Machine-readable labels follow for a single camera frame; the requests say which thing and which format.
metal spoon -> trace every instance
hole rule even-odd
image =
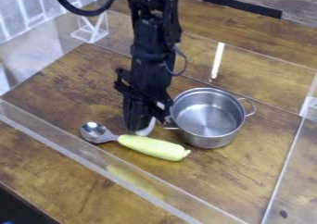
[[[180,145],[162,140],[127,134],[114,135],[104,125],[95,122],[85,123],[80,128],[80,133],[84,139],[92,143],[118,141],[120,145],[135,151],[170,161],[179,161],[191,152]]]

white wall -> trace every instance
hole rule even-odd
[[[84,6],[93,0],[68,1]],[[56,0],[0,0],[0,44],[64,12]]]

black cable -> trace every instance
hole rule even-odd
[[[174,45],[171,51],[175,52],[178,55],[180,55],[180,56],[183,57],[183,59],[184,59],[184,66],[183,66],[183,69],[182,69],[179,72],[172,72],[172,71],[170,71],[170,69],[168,69],[168,67],[167,67],[167,65],[166,65],[164,62],[163,62],[163,66],[164,66],[167,72],[168,72],[171,75],[174,75],[174,76],[180,76],[180,75],[184,73],[186,69],[187,69],[187,66],[188,66],[188,59],[187,59],[186,55],[183,54],[182,50],[180,50],[175,45]]]
[[[111,7],[111,4],[114,3],[115,0],[108,0],[104,3],[104,5],[95,10],[83,10],[80,8],[76,8],[67,0],[57,0],[57,1],[69,12],[84,17],[92,17],[103,13]]]

wooden table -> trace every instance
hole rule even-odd
[[[180,5],[184,4],[191,14],[200,15],[214,9],[213,6],[191,0],[183,0]],[[187,29],[196,26],[194,21],[183,19]],[[261,20],[262,24],[273,24],[270,19]],[[204,31],[219,30],[219,34],[227,37],[226,33],[221,33],[221,28],[208,29],[207,25],[208,21],[203,19]],[[191,32],[207,36],[206,32],[199,30]],[[118,134],[124,133],[122,96],[112,89],[112,82],[115,68],[128,64],[128,57],[99,46],[83,44],[8,92],[3,99],[75,136],[79,136],[79,126],[88,120],[107,124]],[[289,68],[287,71],[293,71],[294,76],[298,70]],[[217,83],[222,86],[223,81],[218,80]],[[206,86],[203,82],[188,77],[176,77],[170,94],[176,96],[190,88]],[[192,148],[180,141],[176,133],[155,127],[151,137],[182,143],[191,149],[190,156],[178,163],[144,156],[116,143],[107,143],[100,147],[218,206],[237,219],[259,223],[301,122],[291,110],[267,105],[267,96],[255,102],[258,113],[246,120],[237,139],[221,149]],[[290,100],[291,98],[290,104],[297,105],[298,96],[290,97]],[[0,127],[0,135],[4,138],[0,141],[1,183],[60,222],[184,222],[11,126],[0,123]],[[233,223],[234,220],[215,215],[214,219],[204,222]]]

stainless steel pot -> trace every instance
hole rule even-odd
[[[241,100],[253,106],[246,114]],[[171,117],[183,140],[200,148],[227,145],[245,122],[257,112],[255,105],[246,98],[237,99],[230,93],[214,88],[195,88],[182,93],[171,107]]]

